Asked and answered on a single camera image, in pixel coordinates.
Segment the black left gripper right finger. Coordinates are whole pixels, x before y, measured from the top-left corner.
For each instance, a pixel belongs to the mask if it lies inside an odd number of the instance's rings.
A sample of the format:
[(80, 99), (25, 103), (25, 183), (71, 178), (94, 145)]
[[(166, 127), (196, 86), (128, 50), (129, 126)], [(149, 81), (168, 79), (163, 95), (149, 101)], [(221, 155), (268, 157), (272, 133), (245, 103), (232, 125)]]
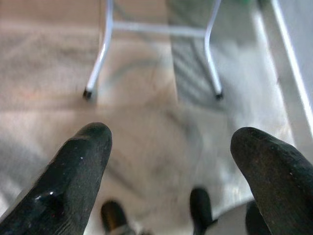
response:
[(234, 132), (231, 155), (272, 235), (313, 235), (313, 164), (253, 127)]

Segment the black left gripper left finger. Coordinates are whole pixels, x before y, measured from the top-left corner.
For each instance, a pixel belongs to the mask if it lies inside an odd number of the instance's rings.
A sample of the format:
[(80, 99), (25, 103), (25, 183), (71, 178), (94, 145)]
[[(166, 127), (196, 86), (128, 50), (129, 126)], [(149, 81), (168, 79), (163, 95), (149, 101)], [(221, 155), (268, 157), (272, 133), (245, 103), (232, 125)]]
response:
[(89, 123), (0, 218), (0, 235), (83, 235), (112, 149), (112, 133)]

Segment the black robot left foot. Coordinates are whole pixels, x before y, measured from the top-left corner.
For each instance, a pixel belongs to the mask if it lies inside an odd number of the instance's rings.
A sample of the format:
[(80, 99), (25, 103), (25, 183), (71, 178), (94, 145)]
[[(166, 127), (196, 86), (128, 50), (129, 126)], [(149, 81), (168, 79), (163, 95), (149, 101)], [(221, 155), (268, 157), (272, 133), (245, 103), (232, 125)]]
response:
[(104, 202), (101, 207), (101, 219), (105, 235), (136, 235), (122, 206), (115, 200)]

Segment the black robot foot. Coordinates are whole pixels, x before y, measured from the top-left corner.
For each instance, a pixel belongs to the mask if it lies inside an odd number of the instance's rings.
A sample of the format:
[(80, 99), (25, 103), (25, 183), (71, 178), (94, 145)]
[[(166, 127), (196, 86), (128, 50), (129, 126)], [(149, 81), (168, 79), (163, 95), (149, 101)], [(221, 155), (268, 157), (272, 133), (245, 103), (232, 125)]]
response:
[(101, 219), (105, 235), (136, 235), (122, 206), (115, 200), (104, 202), (101, 207)]
[(194, 187), (191, 190), (189, 209), (194, 227), (193, 235), (205, 235), (206, 230), (217, 222), (212, 217), (209, 194), (202, 187)]

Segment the black robot right foot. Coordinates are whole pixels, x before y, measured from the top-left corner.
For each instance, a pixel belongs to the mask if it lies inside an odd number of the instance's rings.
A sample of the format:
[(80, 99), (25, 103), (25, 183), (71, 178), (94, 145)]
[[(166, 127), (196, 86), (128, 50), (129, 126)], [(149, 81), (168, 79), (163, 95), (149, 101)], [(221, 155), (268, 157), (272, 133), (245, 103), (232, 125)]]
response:
[(194, 187), (191, 190), (189, 209), (194, 227), (193, 235), (205, 235), (206, 230), (217, 222), (212, 217), (209, 194), (202, 187)]

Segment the white skirting strip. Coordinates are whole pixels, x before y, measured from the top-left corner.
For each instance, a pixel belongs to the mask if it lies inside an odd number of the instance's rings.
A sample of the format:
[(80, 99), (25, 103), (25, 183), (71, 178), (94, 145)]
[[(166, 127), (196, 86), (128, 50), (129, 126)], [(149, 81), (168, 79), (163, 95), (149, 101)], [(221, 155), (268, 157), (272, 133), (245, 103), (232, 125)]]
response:
[(282, 33), (283, 43), (287, 51), (289, 62), (291, 64), (291, 70), (295, 78), (295, 83), (296, 83), (296, 86), (300, 95), (300, 100), (302, 102), (302, 105), (305, 111), (305, 116), (307, 118), (308, 123), (312, 124), (313, 123), (313, 111), (310, 106), (309, 98), (308, 98), (308, 95), (304, 86), (304, 82), (302, 80), (302, 75), (300, 73), (300, 69), (299, 69), (297, 59), (294, 53), (294, 48), (291, 44), (291, 39), (287, 30), (287, 26), (284, 21), (280, 4), (278, 0), (271, 0), (271, 4), (273, 6), (274, 14), (276, 16), (276, 20), (278, 22), (280, 32)]

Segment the white plastic folding table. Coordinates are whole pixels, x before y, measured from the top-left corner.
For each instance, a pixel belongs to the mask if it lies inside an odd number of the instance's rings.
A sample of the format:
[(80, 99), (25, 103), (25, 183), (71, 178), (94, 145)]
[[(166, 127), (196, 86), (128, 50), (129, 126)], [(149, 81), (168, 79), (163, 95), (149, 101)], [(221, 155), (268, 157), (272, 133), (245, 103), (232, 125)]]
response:
[(210, 38), (212, 29), (220, 8), (222, 0), (214, 0), (211, 14), (206, 25), (206, 29), (194, 28), (187, 26), (172, 26), (164, 24), (151, 24), (151, 23), (137, 23), (137, 22), (122, 22), (115, 21), (113, 19), (114, 3), (113, 0), (106, 0), (105, 8), (105, 32), (101, 43), (100, 50), (97, 54), (97, 58), (93, 65), (93, 69), (89, 76), (88, 82), (85, 86), (83, 92), (83, 98), (89, 100), (92, 96), (93, 89), (98, 80), (99, 74), (101, 72), (102, 66), (104, 64), (105, 58), (109, 51), (112, 33), (114, 30), (119, 31), (133, 31), (133, 32), (147, 32), (156, 34), (165, 34), (171, 36), (181, 36), (181, 37), (194, 37), (202, 38), (204, 44), (204, 53), (207, 61), (208, 71), (211, 76), (211, 82), (213, 87), (213, 92), (217, 100), (223, 98), (223, 88), (222, 84), (212, 58), (210, 50)]

